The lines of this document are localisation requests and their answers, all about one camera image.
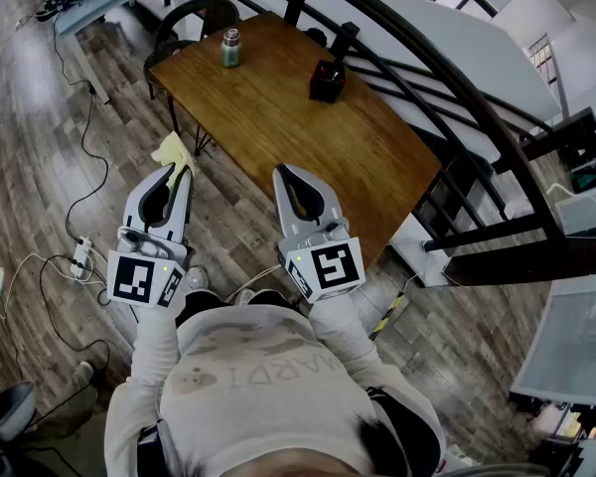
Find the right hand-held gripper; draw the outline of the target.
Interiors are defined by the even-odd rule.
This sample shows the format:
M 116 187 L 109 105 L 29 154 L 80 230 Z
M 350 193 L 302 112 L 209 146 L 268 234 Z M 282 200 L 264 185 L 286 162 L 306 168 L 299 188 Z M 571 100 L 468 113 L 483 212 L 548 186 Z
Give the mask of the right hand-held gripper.
M 360 240 L 340 218 L 340 203 L 324 181 L 300 167 L 278 164 L 272 174 L 283 234 L 282 264 L 308 303 L 348 294 L 366 281 Z M 304 226 L 319 226 L 299 235 Z

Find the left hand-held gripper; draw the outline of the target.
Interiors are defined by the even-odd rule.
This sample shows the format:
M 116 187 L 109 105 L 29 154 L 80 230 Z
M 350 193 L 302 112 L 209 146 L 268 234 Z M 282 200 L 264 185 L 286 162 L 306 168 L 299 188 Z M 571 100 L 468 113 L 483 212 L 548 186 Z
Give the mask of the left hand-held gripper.
M 128 196 L 117 248 L 108 253 L 110 300 L 167 309 L 183 281 L 189 264 L 184 232 L 194 175 L 190 168 L 184 168 L 169 189 L 174 169 L 174 165 L 166 165 L 154 171 Z M 166 225 L 157 228 L 165 216 Z

